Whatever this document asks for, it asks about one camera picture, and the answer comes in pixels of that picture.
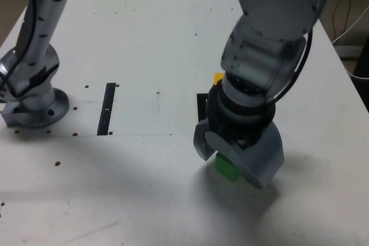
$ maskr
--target black strip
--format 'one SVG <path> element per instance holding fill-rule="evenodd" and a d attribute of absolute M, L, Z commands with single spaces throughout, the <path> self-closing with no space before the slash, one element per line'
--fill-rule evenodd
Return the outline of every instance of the black strip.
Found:
<path fill-rule="evenodd" d="M 113 100 L 116 83 L 107 83 L 105 88 L 103 107 L 101 108 L 99 126 L 97 135 L 108 135 L 111 110 L 113 108 Z"/>
<path fill-rule="evenodd" d="M 208 93 L 197 94 L 197 117 L 200 122 L 206 118 L 206 101 L 208 99 Z"/>

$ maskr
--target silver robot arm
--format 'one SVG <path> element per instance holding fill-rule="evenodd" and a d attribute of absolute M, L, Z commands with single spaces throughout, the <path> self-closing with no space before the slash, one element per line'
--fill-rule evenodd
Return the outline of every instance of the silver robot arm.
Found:
<path fill-rule="evenodd" d="M 69 109 L 67 95 L 50 84 L 59 67 L 50 40 L 66 2 L 36 0 L 34 11 L 29 0 L 17 44 L 0 59 L 0 99 L 7 101 L 2 116 L 9 127 L 47 127 Z"/>
<path fill-rule="evenodd" d="M 239 2 L 243 14 L 221 57 L 225 76 L 209 92 L 194 146 L 204 160 L 218 152 L 254 187 L 264 188 L 284 162 L 272 121 L 275 102 L 301 72 L 326 0 Z"/>

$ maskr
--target floor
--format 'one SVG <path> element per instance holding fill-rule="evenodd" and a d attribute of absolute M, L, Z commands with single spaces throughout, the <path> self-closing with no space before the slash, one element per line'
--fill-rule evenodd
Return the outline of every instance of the floor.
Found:
<path fill-rule="evenodd" d="M 7 34 L 12 29 L 19 15 L 27 5 L 28 0 L 0 0 L 0 7 L 5 7 L 0 13 L 0 44 L 3 43 Z M 325 9 L 320 17 L 328 36 L 334 39 L 332 26 L 332 15 L 338 0 L 328 0 Z M 348 17 L 348 26 L 350 26 L 369 5 L 369 0 L 352 0 L 351 12 Z M 335 26 L 337 34 L 340 35 L 345 25 L 347 10 L 349 6 L 348 0 L 342 0 L 336 11 Z M 367 13 L 347 35 L 341 40 L 340 44 L 363 45 L 369 34 L 369 13 Z M 344 62 L 349 71 L 354 70 L 355 61 Z"/>

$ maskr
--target black cable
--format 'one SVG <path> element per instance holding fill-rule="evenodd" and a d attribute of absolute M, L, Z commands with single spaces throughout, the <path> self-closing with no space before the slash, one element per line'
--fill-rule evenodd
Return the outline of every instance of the black cable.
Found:
<path fill-rule="evenodd" d="M 298 79 L 298 77 L 299 77 L 299 75 L 302 71 L 302 68 L 304 68 L 307 57 L 309 56 L 309 52 L 310 52 L 310 48 L 311 48 L 311 42 L 312 42 L 312 30 L 307 35 L 307 43 L 306 43 L 305 52 L 304 52 L 304 55 L 303 55 L 302 60 L 300 62 L 300 65 L 299 65 L 298 69 L 295 72 L 295 75 L 292 77 L 291 81 L 284 88 L 284 90 L 282 90 L 280 92 L 280 94 L 277 95 L 276 98 L 274 98 L 271 102 L 269 102 L 268 105 L 269 104 L 275 104 L 276 102 L 278 102 L 291 89 L 291 87 L 295 84 L 296 80 Z"/>
<path fill-rule="evenodd" d="M 336 27 L 334 26 L 334 16 L 336 15 L 336 11 L 337 11 L 338 6 L 340 5 L 340 2 L 341 0 L 338 0 L 336 7 L 334 8 L 333 15 L 332 15 L 332 27 L 333 27 L 333 32 L 334 32 L 334 40 L 337 37 Z"/>
<path fill-rule="evenodd" d="M 347 10 L 345 26 L 344 26 L 344 29 L 342 30 L 342 34 L 346 31 L 347 21 L 348 21 L 348 17 L 349 17 L 349 15 L 350 15 L 350 10 L 351 10 L 351 0 L 348 0 L 348 10 Z"/>
<path fill-rule="evenodd" d="M 1 84 L 0 84 L 0 91 L 3 89 L 3 87 L 5 86 L 5 84 L 8 82 L 10 76 L 13 74 L 14 70 L 16 69 L 16 67 L 19 65 L 19 63 L 23 60 L 25 54 L 27 53 L 29 46 L 31 45 L 31 41 L 32 38 L 35 34 L 35 29 L 36 29 L 36 21 L 37 21 L 37 6 L 36 6 L 36 0 L 31 0 L 32 2 L 32 29 L 31 29 L 31 34 L 29 35 L 27 44 L 22 52 L 22 54 L 19 56 L 19 58 L 17 59 L 17 61 L 14 63 L 14 65 L 10 68 L 10 70 L 6 73 L 6 75 L 4 76 Z"/>

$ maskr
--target cable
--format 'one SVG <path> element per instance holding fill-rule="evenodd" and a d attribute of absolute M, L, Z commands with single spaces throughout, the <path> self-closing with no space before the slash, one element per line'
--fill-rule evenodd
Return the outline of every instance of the cable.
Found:
<path fill-rule="evenodd" d="M 351 28 L 362 18 L 362 16 L 367 12 L 368 9 L 369 6 L 365 9 L 365 11 L 361 14 L 361 16 L 350 26 L 350 28 L 348 28 L 341 36 L 332 41 L 332 44 L 335 43 L 337 40 L 339 40 L 341 37 L 343 37 L 348 31 L 350 31 Z"/>
<path fill-rule="evenodd" d="M 309 34 L 307 35 L 307 43 L 306 43 L 306 48 L 305 48 L 305 52 L 304 55 L 301 59 L 300 65 L 297 68 L 295 75 L 293 75 L 291 81 L 288 83 L 288 85 L 280 92 L 280 94 L 277 95 L 276 98 L 274 98 L 271 102 L 268 103 L 268 105 L 270 104 L 275 104 L 276 102 L 278 102 L 289 90 L 290 88 L 295 84 L 296 80 L 298 79 L 302 68 L 304 68 L 304 65 L 306 63 L 307 57 L 309 56 L 309 52 L 310 52 L 310 48 L 311 48 L 311 43 L 312 43 L 312 30 L 309 32 Z"/>
<path fill-rule="evenodd" d="M 36 29 L 36 21 L 37 21 L 37 6 L 36 6 L 36 0 L 31 0 L 32 1 L 32 29 L 31 29 L 31 34 L 29 35 L 29 38 L 27 40 L 27 44 L 22 52 L 22 54 L 19 56 L 19 58 L 17 59 L 17 61 L 14 63 L 14 65 L 10 68 L 10 70 L 6 73 L 6 75 L 4 76 L 1 84 L 0 84 L 0 91 L 3 89 L 3 87 L 5 86 L 5 84 L 8 82 L 10 76 L 13 74 L 14 70 L 16 69 L 16 67 L 19 65 L 19 63 L 23 60 L 25 54 L 27 53 L 29 46 L 31 45 L 31 41 L 32 38 L 35 34 L 35 29 Z"/>
<path fill-rule="evenodd" d="M 336 39 L 337 37 L 336 27 L 334 26 L 334 16 L 336 15 L 336 11 L 337 11 L 338 6 L 340 5 L 340 2 L 341 0 L 338 0 L 336 7 L 334 8 L 333 15 L 332 15 L 332 27 L 333 27 L 333 32 L 334 32 L 334 39 Z"/>
<path fill-rule="evenodd" d="M 351 28 L 362 18 L 362 16 L 367 12 L 367 10 L 369 10 L 369 6 L 365 9 L 365 11 L 360 15 L 360 17 L 350 26 L 350 28 L 347 29 L 347 31 L 345 31 L 341 36 L 339 36 L 338 38 L 336 38 L 335 40 L 332 41 L 332 44 L 334 44 L 337 40 L 339 40 L 342 36 L 344 36 L 348 31 L 351 30 Z M 353 78 L 356 79 L 360 79 L 360 80 L 369 80 L 369 77 L 359 77 L 356 75 L 353 75 L 352 73 L 350 73 L 346 67 L 345 67 L 346 72 L 348 73 L 348 75 L 350 75 Z"/>
<path fill-rule="evenodd" d="M 353 77 L 353 78 L 356 78 L 356 79 L 360 79 L 360 80 L 369 80 L 369 77 L 359 77 L 359 76 L 356 76 L 356 75 L 353 75 L 350 71 L 348 71 L 347 69 L 346 69 L 346 72 L 347 72 L 347 74 L 348 75 L 350 75 L 351 77 Z"/>
<path fill-rule="evenodd" d="M 347 9 L 347 15 L 346 15 L 346 20 L 345 20 L 345 26 L 344 29 L 342 30 L 342 34 L 345 32 L 346 27 L 347 27 L 347 21 L 348 21 L 348 17 L 350 15 L 350 10 L 351 10 L 351 0 L 348 0 L 348 9 Z"/>

